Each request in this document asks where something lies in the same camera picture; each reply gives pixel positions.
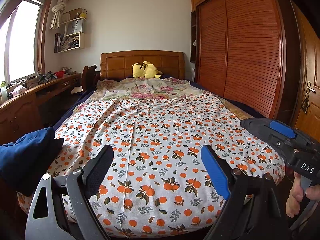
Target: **book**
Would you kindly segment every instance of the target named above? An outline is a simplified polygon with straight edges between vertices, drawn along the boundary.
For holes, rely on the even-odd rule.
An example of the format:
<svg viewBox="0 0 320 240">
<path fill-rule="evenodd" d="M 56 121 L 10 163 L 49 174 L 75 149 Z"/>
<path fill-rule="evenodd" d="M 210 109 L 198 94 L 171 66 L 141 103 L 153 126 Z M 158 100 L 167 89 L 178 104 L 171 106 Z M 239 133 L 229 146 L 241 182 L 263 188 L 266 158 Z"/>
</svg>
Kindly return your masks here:
<svg viewBox="0 0 320 240">
<path fill-rule="evenodd" d="M 63 43 L 64 43 L 64 34 L 61 34 L 60 35 L 59 48 L 58 48 L 59 51 L 61 51 L 61 46 L 63 45 Z"/>
<path fill-rule="evenodd" d="M 56 33 L 54 35 L 54 52 L 55 53 L 58 52 L 58 37 L 59 37 L 59 33 Z"/>
</svg>

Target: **navy blue bedspread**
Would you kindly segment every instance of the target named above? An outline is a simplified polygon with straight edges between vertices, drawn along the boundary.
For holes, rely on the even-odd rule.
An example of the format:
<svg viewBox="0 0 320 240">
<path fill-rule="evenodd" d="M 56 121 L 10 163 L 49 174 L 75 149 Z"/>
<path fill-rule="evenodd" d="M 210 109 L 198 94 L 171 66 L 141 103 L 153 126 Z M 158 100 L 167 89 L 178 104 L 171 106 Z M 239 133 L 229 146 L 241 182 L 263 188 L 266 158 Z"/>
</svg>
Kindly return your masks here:
<svg viewBox="0 0 320 240">
<path fill-rule="evenodd" d="M 165 78 L 170 78 L 171 76 L 169 75 L 163 75 Z M 206 90 L 203 86 L 199 85 L 198 83 L 195 83 L 191 80 L 190 81 L 190 85 L 195 87 L 195 88 L 199 88 L 202 90 Z M 82 96 L 76 101 L 76 103 L 74 103 L 74 105 L 60 118 L 60 120 L 53 126 L 54 130 L 57 130 L 62 124 L 63 122 L 68 119 L 72 113 L 73 110 L 76 106 L 78 106 L 79 104 L 83 103 L 84 101 L 86 101 L 91 95 L 92 93 L 95 91 L 94 88 L 91 88 L 89 90 L 86 90 L 85 92 L 83 92 Z M 235 105 L 236 107 L 239 107 L 242 111 L 245 111 L 246 113 L 250 114 L 251 116 L 255 117 L 255 118 L 261 118 L 264 117 L 262 114 L 260 114 L 259 112 L 257 112 L 256 110 L 254 110 L 252 107 L 247 106 L 243 103 L 237 102 L 237 101 L 233 101 L 230 100 L 228 98 L 223 98 L 225 100 L 228 100 L 230 103 L 232 103 L 233 105 Z"/>
</svg>

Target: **wooden desk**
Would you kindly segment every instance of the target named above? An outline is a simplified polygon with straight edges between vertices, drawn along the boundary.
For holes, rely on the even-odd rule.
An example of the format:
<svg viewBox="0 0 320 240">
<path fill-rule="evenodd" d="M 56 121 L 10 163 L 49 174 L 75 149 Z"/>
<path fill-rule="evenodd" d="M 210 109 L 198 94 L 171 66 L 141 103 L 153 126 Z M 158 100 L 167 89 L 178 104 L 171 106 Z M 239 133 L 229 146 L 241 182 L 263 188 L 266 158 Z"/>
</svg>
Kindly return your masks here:
<svg viewBox="0 0 320 240">
<path fill-rule="evenodd" d="M 38 106 L 67 89 L 73 89 L 80 78 L 81 73 L 64 75 L 60 79 L 35 86 L 0 105 L 0 145 L 42 129 Z"/>
</svg>

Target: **pikachu plush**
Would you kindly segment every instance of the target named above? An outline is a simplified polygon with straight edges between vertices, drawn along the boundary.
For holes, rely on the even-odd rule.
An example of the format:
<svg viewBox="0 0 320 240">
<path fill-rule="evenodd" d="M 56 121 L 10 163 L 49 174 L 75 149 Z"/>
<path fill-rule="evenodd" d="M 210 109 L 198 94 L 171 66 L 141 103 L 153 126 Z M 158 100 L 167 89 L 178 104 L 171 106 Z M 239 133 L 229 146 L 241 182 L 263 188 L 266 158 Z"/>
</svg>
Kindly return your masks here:
<svg viewBox="0 0 320 240">
<path fill-rule="evenodd" d="M 134 78 L 145 77 L 164 79 L 164 77 L 161 76 L 162 72 L 157 70 L 157 68 L 148 61 L 134 64 L 132 66 L 132 73 Z"/>
</svg>

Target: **sliding wardrobe door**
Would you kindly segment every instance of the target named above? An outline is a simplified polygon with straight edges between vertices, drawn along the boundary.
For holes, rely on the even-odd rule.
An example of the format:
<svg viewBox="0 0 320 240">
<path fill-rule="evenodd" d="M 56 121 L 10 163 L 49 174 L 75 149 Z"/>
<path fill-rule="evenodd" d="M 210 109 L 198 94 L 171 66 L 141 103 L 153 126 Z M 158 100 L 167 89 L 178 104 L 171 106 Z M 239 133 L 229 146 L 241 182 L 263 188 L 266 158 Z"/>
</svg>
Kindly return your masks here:
<svg viewBox="0 0 320 240">
<path fill-rule="evenodd" d="M 208 0 L 199 10 L 197 82 L 223 96 L 226 81 L 226 15 L 223 0 Z"/>
<path fill-rule="evenodd" d="M 225 4 L 228 63 L 224 97 L 273 116 L 281 71 L 281 26 L 274 0 L 225 0 Z"/>
</svg>

